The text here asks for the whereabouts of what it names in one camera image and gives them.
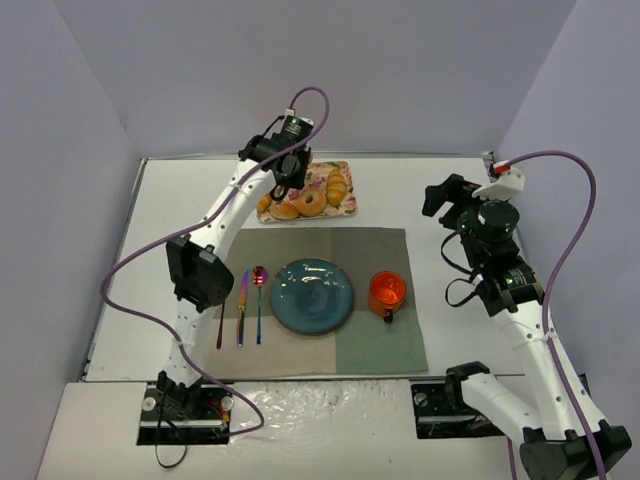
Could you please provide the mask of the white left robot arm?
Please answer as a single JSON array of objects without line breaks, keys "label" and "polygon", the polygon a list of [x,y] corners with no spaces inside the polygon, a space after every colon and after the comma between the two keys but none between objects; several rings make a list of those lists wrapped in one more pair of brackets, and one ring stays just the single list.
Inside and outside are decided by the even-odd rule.
[{"label": "white left robot arm", "polygon": [[313,121],[286,112],[280,131],[269,138],[256,135],[238,152],[239,161],[227,186],[206,216],[217,216],[204,227],[166,244],[170,279],[177,299],[175,329],[181,337],[171,344],[169,359],[158,375],[157,388],[184,407],[200,393],[202,375],[181,355],[186,351],[194,363],[206,355],[209,328],[220,305],[234,286],[234,275],[226,265],[233,240],[263,197],[276,187],[300,187],[311,159],[311,149],[302,145],[281,152],[304,140]]}]

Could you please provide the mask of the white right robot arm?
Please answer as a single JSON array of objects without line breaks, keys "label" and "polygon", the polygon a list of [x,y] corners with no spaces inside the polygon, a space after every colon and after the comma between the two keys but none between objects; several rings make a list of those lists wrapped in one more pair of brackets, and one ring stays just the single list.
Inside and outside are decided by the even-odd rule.
[{"label": "white right robot arm", "polygon": [[456,269],[509,341],[535,398],[527,404],[474,361],[447,369],[449,403],[502,431],[531,479],[605,478],[631,438],[608,422],[574,370],[545,309],[542,284],[513,238],[520,216],[509,199],[499,183],[480,186],[457,174],[425,190],[423,215],[450,206],[438,221],[464,250],[468,264]]}]

